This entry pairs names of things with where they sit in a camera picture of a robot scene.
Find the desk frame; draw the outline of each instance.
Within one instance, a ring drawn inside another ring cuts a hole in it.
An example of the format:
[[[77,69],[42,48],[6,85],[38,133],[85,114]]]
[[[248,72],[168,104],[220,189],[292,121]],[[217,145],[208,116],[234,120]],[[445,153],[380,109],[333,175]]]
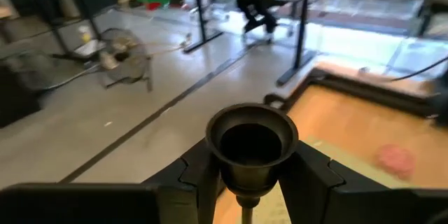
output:
[[[293,8],[296,8],[297,2],[293,4]],[[303,42],[305,39],[305,28],[308,21],[308,0],[302,1],[302,12],[300,14],[300,25],[297,31],[297,47],[295,49],[295,58],[293,61],[293,65],[290,69],[288,69],[276,82],[276,85],[281,87],[294,77],[294,75],[308,62],[310,62],[314,56],[316,55],[315,52],[308,51],[307,53],[303,54]]]
[[[311,85],[319,85],[344,94],[366,99],[405,113],[427,118],[432,115],[431,102],[427,98],[417,97],[403,92],[386,89],[365,83],[354,78],[333,74],[331,71],[315,68],[297,86],[288,98],[277,94],[268,94],[263,103],[272,105],[281,103],[280,109],[288,112]]]
[[[56,56],[58,58],[66,59],[66,60],[74,60],[80,63],[86,63],[91,61],[91,57],[94,57],[95,54],[89,56],[89,57],[77,57],[75,52],[71,52],[67,44],[65,43],[64,39],[62,38],[61,34],[59,33],[58,25],[55,24],[55,22],[51,19],[50,14],[48,11],[43,8],[41,5],[43,0],[34,0],[36,4],[36,9],[38,11],[38,14],[41,16],[41,18],[50,25],[51,32],[55,36],[57,42],[61,46],[64,54],[60,56]],[[76,7],[78,8],[80,12],[80,17],[85,18],[89,21],[90,26],[94,32],[94,35],[96,36],[97,40],[101,40],[101,34],[99,33],[99,29],[97,25],[95,24],[95,21],[93,20],[93,13],[88,8],[88,5],[86,4],[85,0],[74,0],[74,3]]]
[[[198,49],[199,47],[205,45],[207,42],[214,40],[215,38],[223,35],[222,31],[213,31],[213,33],[209,36],[207,36],[207,33],[205,31],[205,24],[206,20],[204,20],[204,16],[202,15],[202,1],[196,0],[197,5],[197,13],[199,15],[199,28],[201,31],[201,41],[192,43],[191,45],[187,46],[183,49],[184,53],[191,53],[192,51]]]

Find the black pants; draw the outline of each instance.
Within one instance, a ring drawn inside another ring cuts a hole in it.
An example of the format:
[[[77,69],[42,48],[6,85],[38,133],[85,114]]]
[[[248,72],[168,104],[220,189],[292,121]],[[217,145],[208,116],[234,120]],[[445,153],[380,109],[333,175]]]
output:
[[[249,23],[256,23],[256,15],[262,15],[265,17],[263,20],[267,28],[275,26],[275,17],[269,13],[261,0],[237,0],[237,7],[244,13]]]

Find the pink object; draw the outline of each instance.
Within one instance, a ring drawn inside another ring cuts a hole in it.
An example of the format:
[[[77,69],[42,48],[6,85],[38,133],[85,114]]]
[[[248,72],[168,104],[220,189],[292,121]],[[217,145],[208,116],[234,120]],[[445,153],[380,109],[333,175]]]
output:
[[[408,150],[394,144],[380,147],[376,161],[380,168],[402,180],[410,179],[415,166],[414,156]]]

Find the wooden board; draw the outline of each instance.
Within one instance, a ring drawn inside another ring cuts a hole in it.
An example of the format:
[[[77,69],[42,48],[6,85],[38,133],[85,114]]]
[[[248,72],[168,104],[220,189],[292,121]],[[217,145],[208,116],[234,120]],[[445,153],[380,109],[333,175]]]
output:
[[[387,83],[383,76],[360,75],[357,69],[327,62],[316,67],[397,92],[429,95],[425,83]],[[385,186],[448,188],[448,130],[434,128],[429,119],[318,86],[308,87],[288,115],[301,141]],[[384,144],[399,145],[413,154],[415,169],[408,181],[376,167],[375,153]],[[214,223],[240,223],[240,216],[235,196],[226,191],[216,205]],[[254,209],[253,223],[291,223],[278,184]]]

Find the shoe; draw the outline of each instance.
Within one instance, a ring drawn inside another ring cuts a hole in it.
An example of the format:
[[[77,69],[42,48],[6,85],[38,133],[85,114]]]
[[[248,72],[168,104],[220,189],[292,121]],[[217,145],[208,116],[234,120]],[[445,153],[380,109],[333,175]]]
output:
[[[266,25],[266,32],[268,34],[273,34],[275,31],[275,27],[277,27],[277,20],[268,20],[266,17],[262,19],[262,23]]]
[[[246,25],[244,25],[244,33],[249,32],[260,26],[258,21],[249,21]]]

